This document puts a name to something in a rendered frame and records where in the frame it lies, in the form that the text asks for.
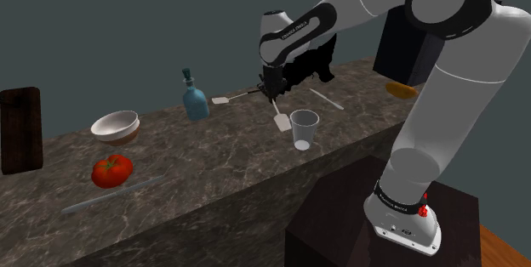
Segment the orange oval food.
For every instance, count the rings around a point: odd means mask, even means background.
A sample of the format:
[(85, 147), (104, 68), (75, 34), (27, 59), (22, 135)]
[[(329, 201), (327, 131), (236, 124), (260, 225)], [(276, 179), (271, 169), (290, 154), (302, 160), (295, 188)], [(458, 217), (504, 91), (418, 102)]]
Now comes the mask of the orange oval food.
[(389, 82), (385, 85), (385, 90), (392, 96), (399, 99), (412, 99), (418, 95), (418, 91), (414, 87), (399, 83)]

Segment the blue bottle with teal stopper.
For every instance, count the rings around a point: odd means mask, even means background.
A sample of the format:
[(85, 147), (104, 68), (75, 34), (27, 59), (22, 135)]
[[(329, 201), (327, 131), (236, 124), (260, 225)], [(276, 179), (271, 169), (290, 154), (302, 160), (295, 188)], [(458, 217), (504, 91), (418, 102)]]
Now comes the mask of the blue bottle with teal stopper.
[(184, 68), (182, 73), (184, 76), (183, 83), (187, 88), (183, 95), (183, 104), (188, 118), (191, 121), (199, 121), (207, 118), (209, 116), (208, 101), (203, 91), (196, 88), (189, 68)]

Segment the white bowl with brown base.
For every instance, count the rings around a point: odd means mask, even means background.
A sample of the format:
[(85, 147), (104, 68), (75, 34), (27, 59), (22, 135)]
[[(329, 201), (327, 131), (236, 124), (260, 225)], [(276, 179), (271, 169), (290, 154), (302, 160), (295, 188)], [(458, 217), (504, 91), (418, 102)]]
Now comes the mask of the white bowl with brown base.
[(115, 111), (94, 122), (90, 131), (103, 144), (125, 145), (138, 135), (140, 119), (135, 111)]

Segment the long grey rod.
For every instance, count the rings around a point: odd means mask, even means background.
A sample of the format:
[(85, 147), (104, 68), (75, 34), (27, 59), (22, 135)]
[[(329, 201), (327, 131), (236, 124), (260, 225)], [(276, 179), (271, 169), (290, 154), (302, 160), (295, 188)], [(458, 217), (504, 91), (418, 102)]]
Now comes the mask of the long grey rod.
[(120, 196), (120, 195), (126, 194), (126, 193), (128, 193), (130, 191), (133, 191), (133, 190), (138, 190), (138, 189), (140, 189), (140, 188), (142, 188), (144, 186), (151, 185), (151, 184), (154, 184), (156, 182), (159, 182), (159, 181), (161, 181), (164, 178), (165, 178), (164, 175), (160, 175), (160, 176), (157, 176), (156, 178), (146, 180), (144, 182), (141, 182), (141, 183), (138, 183), (136, 185), (132, 185), (130, 187), (127, 187), (127, 188), (112, 192), (110, 194), (99, 196), (99, 197), (87, 200), (85, 202), (79, 202), (78, 204), (75, 204), (75, 205), (72, 205), (72, 206), (69, 206), (69, 207), (66, 207), (66, 208), (62, 209), (60, 212), (62, 214), (75, 213), (75, 212), (81, 210), (82, 208), (88, 207), (88, 206), (93, 205), (93, 204), (98, 203), (98, 202), (103, 202), (103, 201), (105, 201), (107, 199), (111, 199), (111, 198), (116, 197), (116, 196)]

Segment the white flat knife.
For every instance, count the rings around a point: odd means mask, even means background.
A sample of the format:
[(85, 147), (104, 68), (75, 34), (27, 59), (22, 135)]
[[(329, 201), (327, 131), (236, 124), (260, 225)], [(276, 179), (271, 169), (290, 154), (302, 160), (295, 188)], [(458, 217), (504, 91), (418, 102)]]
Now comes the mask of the white flat knife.
[(310, 91), (312, 91), (314, 94), (316, 94), (317, 96), (319, 96), (320, 98), (326, 100), (327, 102), (329, 102), (331, 105), (333, 105), (335, 108), (339, 109), (339, 110), (344, 110), (345, 108), (339, 104), (337, 104), (336, 102), (333, 102), (331, 99), (329, 99), (328, 97), (326, 97), (324, 94), (321, 94), (319, 93), (318, 91), (316, 91), (315, 89), (313, 88), (309, 88)]

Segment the clear glass cup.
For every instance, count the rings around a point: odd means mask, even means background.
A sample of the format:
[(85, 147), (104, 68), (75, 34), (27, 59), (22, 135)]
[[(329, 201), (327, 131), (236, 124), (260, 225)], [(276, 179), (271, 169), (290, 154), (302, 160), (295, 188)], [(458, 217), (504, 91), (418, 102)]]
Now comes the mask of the clear glass cup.
[(320, 122), (319, 115), (310, 110), (296, 110), (290, 114), (289, 119), (292, 124), (294, 147), (298, 151), (309, 150)]

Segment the dark wooden cutting board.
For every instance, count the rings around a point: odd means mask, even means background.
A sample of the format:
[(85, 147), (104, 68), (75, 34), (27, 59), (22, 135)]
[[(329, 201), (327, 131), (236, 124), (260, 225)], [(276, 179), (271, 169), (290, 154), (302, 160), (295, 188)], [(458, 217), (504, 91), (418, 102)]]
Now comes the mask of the dark wooden cutting board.
[(43, 167), (41, 98), (37, 87), (0, 92), (0, 160), (3, 175)]

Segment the dark robot stand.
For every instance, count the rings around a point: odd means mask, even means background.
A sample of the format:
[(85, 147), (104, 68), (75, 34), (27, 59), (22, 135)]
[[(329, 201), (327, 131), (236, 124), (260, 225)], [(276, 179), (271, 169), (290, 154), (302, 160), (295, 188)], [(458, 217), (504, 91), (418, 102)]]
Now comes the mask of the dark robot stand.
[(286, 229), (285, 267), (482, 267), (477, 198), (438, 182), (427, 190), (442, 229), (436, 254), (375, 234), (363, 203), (384, 166), (366, 156), (316, 182)]

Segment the black ragged object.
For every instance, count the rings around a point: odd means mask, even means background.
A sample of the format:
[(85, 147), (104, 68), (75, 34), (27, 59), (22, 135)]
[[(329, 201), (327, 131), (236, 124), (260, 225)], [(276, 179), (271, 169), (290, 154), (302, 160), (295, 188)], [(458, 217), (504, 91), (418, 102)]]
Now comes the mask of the black ragged object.
[(301, 84), (307, 77), (314, 77), (315, 73), (321, 82), (334, 79), (330, 64), (333, 59), (337, 35), (334, 34), (326, 43), (316, 49), (310, 49), (297, 56), (293, 62), (283, 67), (283, 78), (286, 80), (285, 91)]

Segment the red tomato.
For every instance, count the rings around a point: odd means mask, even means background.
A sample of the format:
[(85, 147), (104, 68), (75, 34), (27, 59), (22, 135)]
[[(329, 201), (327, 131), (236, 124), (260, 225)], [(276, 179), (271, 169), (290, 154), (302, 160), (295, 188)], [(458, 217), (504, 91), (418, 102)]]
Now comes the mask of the red tomato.
[(132, 172), (133, 163), (127, 157), (111, 155), (94, 165), (91, 179), (96, 186), (110, 189), (123, 184)]

